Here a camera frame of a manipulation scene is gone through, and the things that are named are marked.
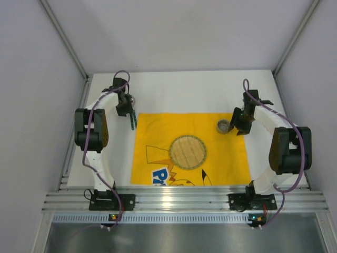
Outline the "green handled fork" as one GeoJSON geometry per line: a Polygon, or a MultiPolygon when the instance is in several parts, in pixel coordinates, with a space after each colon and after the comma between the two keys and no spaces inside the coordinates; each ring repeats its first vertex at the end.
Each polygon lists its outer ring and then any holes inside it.
{"type": "Polygon", "coordinates": [[[133,121],[134,121],[134,129],[137,128],[137,117],[135,111],[132,113],[133,121]]]}

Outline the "speckled ceramic cup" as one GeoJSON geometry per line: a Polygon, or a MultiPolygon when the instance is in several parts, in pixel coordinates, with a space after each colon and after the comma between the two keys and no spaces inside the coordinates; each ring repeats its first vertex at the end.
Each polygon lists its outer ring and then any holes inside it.
{"type": "Polygon", "coordinates": [[[221,119],[217,122],[216,130],[219,134],[227,134],[229,132],[230,122],[226,119],[221,119]]]}

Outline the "yellow cartoon print cloth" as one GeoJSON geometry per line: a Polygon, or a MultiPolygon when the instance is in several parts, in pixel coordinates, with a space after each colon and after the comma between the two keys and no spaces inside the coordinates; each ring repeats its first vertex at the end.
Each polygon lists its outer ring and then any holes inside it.
{"type": "Polygon", "coordinates": [[[230,113],[141,113],[131,183],[146,186],[231,186],[251,181],[244,137],[221,134],[230,113]]]}

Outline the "round woven bamboo plate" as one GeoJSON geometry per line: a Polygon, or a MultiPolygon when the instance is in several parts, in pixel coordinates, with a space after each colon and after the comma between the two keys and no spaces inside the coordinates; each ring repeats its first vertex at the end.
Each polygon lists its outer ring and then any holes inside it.
{"type": "Polygon", "coordinates": [[[175,166],[183,170],[199,168],[207,158],[205,143],[194,135],[182,135],[173,140],[169,156],[175,166]]]}

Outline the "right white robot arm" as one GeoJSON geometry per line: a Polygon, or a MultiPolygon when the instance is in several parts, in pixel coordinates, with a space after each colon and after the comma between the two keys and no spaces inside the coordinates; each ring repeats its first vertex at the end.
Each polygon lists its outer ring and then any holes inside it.
{"type": "Polygon", "coordinates": [[[285,115],[272,108],[269,100],[261,100],[258,90],[243,93],[243,108],[236,107],[230,120],[229,131],[237,129],[237,135],[248,135],[252,123],[259,122],[272,136],[269,165],[251,182],[257,194],[279,190],[279,186],[297,174],[298,178],[289,190],[300,182],[303,172],[312,164],[312,133],[306,126],[297,126],[285,115]]]}

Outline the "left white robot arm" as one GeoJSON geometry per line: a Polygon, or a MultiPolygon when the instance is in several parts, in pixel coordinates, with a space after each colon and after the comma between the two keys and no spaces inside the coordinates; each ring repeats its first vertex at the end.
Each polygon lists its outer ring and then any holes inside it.
{"type": "Polygon", "coordinates": [[[115,180],[103,154],[109,141],[107,114],[116,110],[118,116],[130,117],[131,130],[137,127],[129,82],[129,79],[113,77],[112,85],[105,88],[97,100],[75,111],[74,141],[83,151],[82,165],[92,171],[94,193],[99,196],[113,195],[115,190],[115,180]]]}

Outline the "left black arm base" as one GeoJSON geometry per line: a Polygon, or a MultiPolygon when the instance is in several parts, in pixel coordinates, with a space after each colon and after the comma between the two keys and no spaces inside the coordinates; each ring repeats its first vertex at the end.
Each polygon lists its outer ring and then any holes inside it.
{"type": "MultiPolygon", "coordinates": [[[[135,194],[119,194],[118,195],[122,204],[122,211],[133,211],[136,203],[135,194]]],[[[119,211],[120,205],[118,199],[114,194],[110,197],[96,197],[91,196],[90,211],[119,211]]]]}

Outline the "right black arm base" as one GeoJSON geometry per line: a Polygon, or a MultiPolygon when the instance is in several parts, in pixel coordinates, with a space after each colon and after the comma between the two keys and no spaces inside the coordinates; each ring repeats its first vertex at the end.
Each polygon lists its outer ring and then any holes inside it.
{"type": "Polygon", "coordinates": [[[228,195],[230,210],[244,212],[246,210],[276,210],[275,196],[256,194],[249,196],[247,193],[232,193],[228,195]]]}

